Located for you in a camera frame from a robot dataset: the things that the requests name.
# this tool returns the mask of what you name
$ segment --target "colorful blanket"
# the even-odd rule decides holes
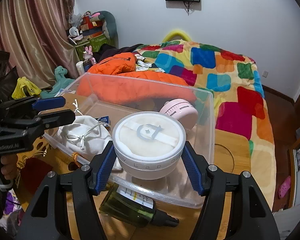
[[[215,46],[183,40],[143,45],[137,51],[166,73],[213,93],[216,129],[247,138],[251,173],[272,208],[276,179],[274,138],[255,61]]]

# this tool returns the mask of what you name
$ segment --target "pink shoe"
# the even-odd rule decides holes
[[[290,189],[291,187],[291,177],[288,176],[284,182],[281,184],[281,186],[279,187],[279,192],[278,192],[278,196],[279,198],[283,198],[286,193],[288,192],[288,190]]]

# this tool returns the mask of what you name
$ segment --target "human hand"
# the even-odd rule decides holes
[[[17,161],[18,156],[16,154],[3,155],[1,156],[1,173],[7,180],[14,179],[17,176]]]

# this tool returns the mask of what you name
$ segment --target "white drawstring pouch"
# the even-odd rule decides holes
[[[95,155],[101,154],[107,143],[112,140],[104,124],[108,125],[89,115],[79,115],[72,124],[60,126],[55,136],[65,147],[91,161]],[[113,170],[121,169],[117,158]]]

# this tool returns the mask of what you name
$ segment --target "electrical outlet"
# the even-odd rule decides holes
[[[268,71],[263,71],[262,76],[267,77],[268,76]]]

